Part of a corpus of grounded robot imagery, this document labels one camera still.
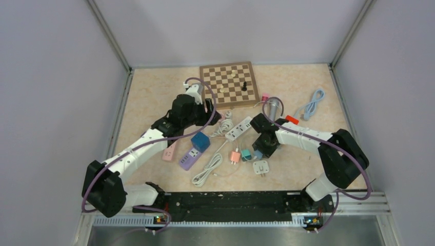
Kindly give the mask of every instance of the blue cube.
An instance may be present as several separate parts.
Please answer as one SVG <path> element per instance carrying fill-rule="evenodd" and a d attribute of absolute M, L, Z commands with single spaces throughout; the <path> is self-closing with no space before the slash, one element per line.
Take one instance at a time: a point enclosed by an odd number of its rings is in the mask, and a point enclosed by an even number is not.
<path fill-rule="evenodd" d="M 204 133 L 198 132 L 190 141 L 199 152 L 203 153 L 210 146 L 210 138 Z"/>

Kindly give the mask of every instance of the white wall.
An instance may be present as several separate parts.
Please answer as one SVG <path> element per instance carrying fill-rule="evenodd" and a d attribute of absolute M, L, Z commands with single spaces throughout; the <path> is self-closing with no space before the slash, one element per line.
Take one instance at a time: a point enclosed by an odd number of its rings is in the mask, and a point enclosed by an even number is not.
<path fill-rule="evenodd" d="M 337 72 L 405 245 L 433 245 L 435 1 L 377 1 Z"/>
<path fill-rule="evenodd" d="M 126 74 L 85 1 L 0 2 L 0 244 L 69 245 Z"/>
<path fill-rule="evenodd" d="M 364 0 L 96 0 L 130 65 L 329 63 Z"/>

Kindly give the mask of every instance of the purple power strip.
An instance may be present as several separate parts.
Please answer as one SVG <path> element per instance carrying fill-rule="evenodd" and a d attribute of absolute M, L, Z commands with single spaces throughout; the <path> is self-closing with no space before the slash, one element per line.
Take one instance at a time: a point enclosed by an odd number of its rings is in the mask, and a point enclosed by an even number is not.
<path fill-rule="evenodd" d="M 199 152 L 195 148 L 189 150 L 183 158 L 181 158 L 179 164 L 184 170 L 188 171 L 193 164 L 203 155 L 203 153 Z"/>

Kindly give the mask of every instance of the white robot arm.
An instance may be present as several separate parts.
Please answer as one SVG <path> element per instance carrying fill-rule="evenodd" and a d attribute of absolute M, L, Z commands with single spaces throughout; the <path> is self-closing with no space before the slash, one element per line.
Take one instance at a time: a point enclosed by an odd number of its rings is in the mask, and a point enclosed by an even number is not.
<path fill-rule="evenodd" d="M 143 184 L 124 190 L 123 183 L 149 158 L 175 141 L 159 139 L 182 136 L 186 128 L 192 125 L 204 126 L 212 116 L 211 100 L 206 99 L 205 105 L 203 104 L 201 95 L 204 87 L 199 83 L 188 86 L 186 82 L 184 87 L 186 92 L 177 96 L 172 103 L 172 109 L 157 120 L 135 143 L 102 163 L 93 161 L 88 166 L 82 196 L 106 217 L 114 216 L 123 207 L 152 205 L 158 195 L 154 187 Z M 215 114 L 210 125 L 215 125 L 220 118 L 219 114 Z M 108 168 L 106 167 L 88 191 L 105 166 Z"/>
<path fill-rule="evenodd" d="M 321 200 L 338 188 L 347 188 L 360 175 L 360 172 L 348 157 L 306 135 L 314 136 L 344 149 L 358 161 L 364 170 L 369 165 L 367 157 L 346 130 L 339 129 L 335 133 L 320 132 L 297 126 L 282 118 L 277 119 L 275 123 L 298 132 L 298 134 L 279 128 L 269 122 L 264 114 L 259 114 L 251 121 L 252 127 L 261 133 L 252 145 L 254 150 L 260 151 L 266 158 L 269 158 L 279 145 L 292 145 L 319 156 L 322 161 L 325 172 L 309 183 L 301 192 L 301 195 L 305 196 L 307 206 Z"/>

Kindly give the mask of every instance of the power strip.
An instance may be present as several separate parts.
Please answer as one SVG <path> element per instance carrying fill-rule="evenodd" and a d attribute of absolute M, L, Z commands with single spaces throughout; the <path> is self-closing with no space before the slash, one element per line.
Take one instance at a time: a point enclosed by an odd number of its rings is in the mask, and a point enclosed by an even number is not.
<path fill-rule="evenodd" d="M 171 144 L 171 146 L 164 149 L 162 160 L 172 161 L 174 159 L 177 143 L 178 141 L 175 141 L 174 143 Z"/>
<path fill-rule="evenodd" d="M 195 162 L 203 155 L 203 153 L 199 152 L 197 149 L 192 148 L 190 149 L 183 158 L 181 158 L 179 164 L 180 167 L 183 168 L 186 171 L 189 171 L 189 169 L 195 164 Z"/>
<path fill-rule="evenodd" d="M 236 138 L 240 137 L 240 135 L 242 135 L 249 128 L 251 128 L 251 120 L 252 118 L 250 116 L 246 117 L 242 122 L 233 127 L 233 129 L 231 129 L 229 132 L 227 132 L 225 134 L 225 137 L 230 141 L 236 140 Z"/>

